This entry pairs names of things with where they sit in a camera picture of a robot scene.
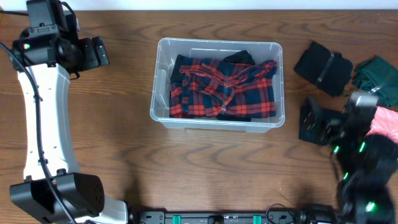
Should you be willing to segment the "red navy plaid shirt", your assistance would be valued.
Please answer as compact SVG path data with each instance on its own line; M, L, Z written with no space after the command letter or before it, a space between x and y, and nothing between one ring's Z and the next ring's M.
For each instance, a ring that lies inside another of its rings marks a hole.
M231 63L178 55L170 78L171 118L227 116L264 119L276 115L273 76L278 63Z

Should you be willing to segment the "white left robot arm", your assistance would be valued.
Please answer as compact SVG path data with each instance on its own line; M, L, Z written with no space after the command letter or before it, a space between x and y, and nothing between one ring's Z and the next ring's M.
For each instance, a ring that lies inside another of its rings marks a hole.
M101 38L78 36L62 1L27 1L30 27L7 50L24 94L27 159L14 205L41 223L128 223L125 202L108 197L75 157L68 114L71 75L109 64Z

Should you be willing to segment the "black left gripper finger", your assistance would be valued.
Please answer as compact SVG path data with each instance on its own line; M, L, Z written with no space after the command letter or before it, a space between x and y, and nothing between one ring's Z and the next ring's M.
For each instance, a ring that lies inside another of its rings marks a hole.
M107 66L110 64L108 54L106 52L106 48L104 46L104 42L101 37L94 37L92 41L95 46L96 54L98 57L99 66Z
M82 54L80 71L87 71L99 66L98 57L93 41L90 38L80 39L78 48Z

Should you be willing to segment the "black garment with tape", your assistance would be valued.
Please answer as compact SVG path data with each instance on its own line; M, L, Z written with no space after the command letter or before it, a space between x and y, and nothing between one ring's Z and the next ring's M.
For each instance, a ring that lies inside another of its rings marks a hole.
M341 96L351 80L353 63L313 41L294 67L294 72L328 95Z

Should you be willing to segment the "dark green garment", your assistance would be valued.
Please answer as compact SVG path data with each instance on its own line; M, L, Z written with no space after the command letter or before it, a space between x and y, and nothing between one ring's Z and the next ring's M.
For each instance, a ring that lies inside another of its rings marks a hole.
M377 96L382 106L397 106L397 69L379 56L356 67L353 85Z

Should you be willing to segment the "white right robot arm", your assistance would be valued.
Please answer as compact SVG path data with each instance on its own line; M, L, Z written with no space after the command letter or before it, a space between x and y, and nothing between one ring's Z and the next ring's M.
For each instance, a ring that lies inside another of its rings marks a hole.
M339 210L309 205L296 223L395 223L396 210L387 183L397 172L397 143L371 134L377 104L348 100L342 112L321 109L308 97L300 108L299 138L332 148L343 176L337 186Z

